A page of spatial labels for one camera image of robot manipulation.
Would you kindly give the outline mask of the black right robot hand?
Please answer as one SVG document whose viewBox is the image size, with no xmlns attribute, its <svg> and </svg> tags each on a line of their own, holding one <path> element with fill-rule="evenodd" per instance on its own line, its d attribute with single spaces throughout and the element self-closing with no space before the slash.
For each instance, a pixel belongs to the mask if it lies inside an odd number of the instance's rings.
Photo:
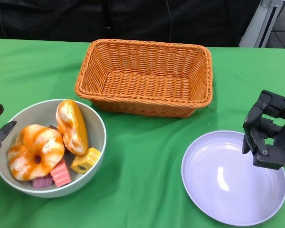
<svg viewBox="0 0 285 228">
<path fill-rule="evenodd" d="M 242 153 L 253 154 L 253 165 L 285 167 L 285 97 L 263 90 L 243 123 Z"/>
</svg>

